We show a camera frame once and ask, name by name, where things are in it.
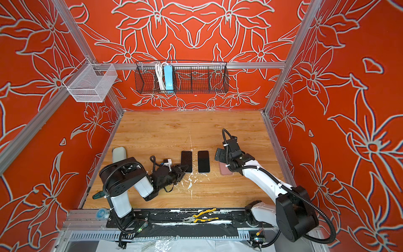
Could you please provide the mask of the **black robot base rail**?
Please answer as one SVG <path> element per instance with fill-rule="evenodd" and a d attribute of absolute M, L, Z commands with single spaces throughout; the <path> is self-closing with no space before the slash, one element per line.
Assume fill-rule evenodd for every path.
<path fill-rule="evenodd" d="M 182 222 L 201 211 L 204 209 L 134 209 L 123 219 L 112 211 L 106 228 L 116 230 L 125 242 L 170 238 L 247 241 L 256 236 L 269 238 L 277 232 L 272 225 L 253 220 L 242 208 L 217 208 L 210 216 L 219 220 L 209 223 Z"/>

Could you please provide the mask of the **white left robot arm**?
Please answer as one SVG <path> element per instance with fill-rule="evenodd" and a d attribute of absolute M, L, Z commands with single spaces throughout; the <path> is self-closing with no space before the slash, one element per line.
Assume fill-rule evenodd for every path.
<path fill-rule="evenodd" d="M 140 162 L 130 157 L 107 165 L 100 171 L 102 190 L 117 218 L 123 219 L 132 212 L 129 189 L 135 188 L 145 201 L 150 201 L 158 196 L 160 190 L 167 191 L 169 186 L 180 182 L 188 168 L 181 164 L 170 166 L 168 162 L 153 165 L 158 168 L 149 175 Z"/>

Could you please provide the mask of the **silver phone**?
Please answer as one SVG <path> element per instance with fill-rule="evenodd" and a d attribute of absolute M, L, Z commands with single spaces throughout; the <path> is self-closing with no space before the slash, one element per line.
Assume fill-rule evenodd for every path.
<path fill-rule="evenodd" d="M 192 151 L 181 152 L 181 165 L 185 168 L 185 173 L 193 172 L 193 154 Z"/>

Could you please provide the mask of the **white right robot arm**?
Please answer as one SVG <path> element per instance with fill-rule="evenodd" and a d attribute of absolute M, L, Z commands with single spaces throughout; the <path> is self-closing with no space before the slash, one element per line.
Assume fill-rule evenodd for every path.
<path fill-rule="evenodd" d="M 250 154 L 241 150 L 236 136 L 223 131 L 223 147 L 218 148 L 215 160 L 223 163 L 233 173 L 239 173 L 253 181 L 274 202 L 275 209 L 261 201 L 250 205 L 252 218 L 277 227 L 287 240 L 295 242 L 305 238 L 318 244 L 331 244 L 336 240 L 336 230 L 331 219 L 314 205 L 301 186 L 291 186 L 264 169 Z M 327 223 L 327 238 L 316 238 L 309 232 L 318 227 L 319 217 Z"/>

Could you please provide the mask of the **pink phone case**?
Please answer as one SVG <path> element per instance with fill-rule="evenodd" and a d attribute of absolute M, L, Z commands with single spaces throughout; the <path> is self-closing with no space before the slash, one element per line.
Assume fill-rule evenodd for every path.
<path fill-rule="evenodd" d="M 232 175 L 233 172 L 229 170 L 226 164 L 219 162 L 220 174 L 222 176 Z"/>

